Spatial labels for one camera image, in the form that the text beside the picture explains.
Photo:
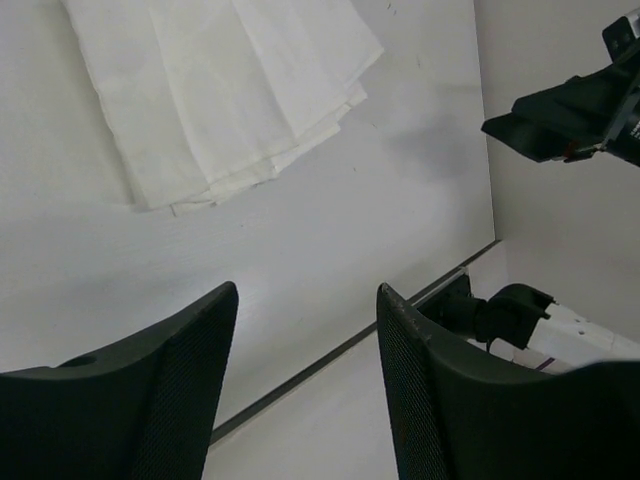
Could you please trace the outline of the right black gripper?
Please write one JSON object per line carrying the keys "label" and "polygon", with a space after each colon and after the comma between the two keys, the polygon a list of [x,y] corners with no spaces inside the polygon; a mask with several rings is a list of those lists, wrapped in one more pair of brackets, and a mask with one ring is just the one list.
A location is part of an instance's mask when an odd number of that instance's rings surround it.
{"label": "right black gripper", "polygon": [[536,163],[586,160],[602,144],[639,166],[639,15],[623,15],[602,38],[611,65],[522,97],[481,130]]}

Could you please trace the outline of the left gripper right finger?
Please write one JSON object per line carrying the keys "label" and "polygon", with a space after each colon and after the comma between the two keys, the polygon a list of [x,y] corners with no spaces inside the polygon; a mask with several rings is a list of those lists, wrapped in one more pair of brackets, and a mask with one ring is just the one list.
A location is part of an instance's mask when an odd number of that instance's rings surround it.
{"label": "left gripper right finger", "polygon": [[469,344],[392,287],[378,343],[402,479],[635,479],[639,366],[549,375]]}

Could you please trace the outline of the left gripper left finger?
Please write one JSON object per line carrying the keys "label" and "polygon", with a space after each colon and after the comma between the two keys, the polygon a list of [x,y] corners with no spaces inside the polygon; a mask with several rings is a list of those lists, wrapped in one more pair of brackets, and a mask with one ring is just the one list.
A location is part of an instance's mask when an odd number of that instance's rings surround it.
{"label": "left gripper left finger", "polygon": [[57,367],[1,377],[5,479],[198,479],[237,318],[226,282]]}

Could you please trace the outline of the white pleated skirt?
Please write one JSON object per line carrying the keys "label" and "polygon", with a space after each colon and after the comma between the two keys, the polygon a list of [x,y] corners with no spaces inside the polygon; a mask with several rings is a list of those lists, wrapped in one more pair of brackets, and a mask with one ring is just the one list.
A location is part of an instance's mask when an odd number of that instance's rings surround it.
{"label": "white pleated skirt", "polygon": [[340,130],[383,48],[349,1],[68,1],[135,204],[183,214]]}

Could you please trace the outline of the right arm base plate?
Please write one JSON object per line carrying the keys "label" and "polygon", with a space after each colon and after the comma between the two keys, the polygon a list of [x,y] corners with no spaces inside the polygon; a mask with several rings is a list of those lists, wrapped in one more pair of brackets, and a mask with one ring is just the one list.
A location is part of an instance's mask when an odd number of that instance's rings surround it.
{"label": "right arm base plate", "polygon": [[434,283],[415,304],[421,315],[416,321],[418,335],[426,339],[448,331],[464,340],[475,340],[475,319],[481,304],[472,294],[468,273],[460,270]]}

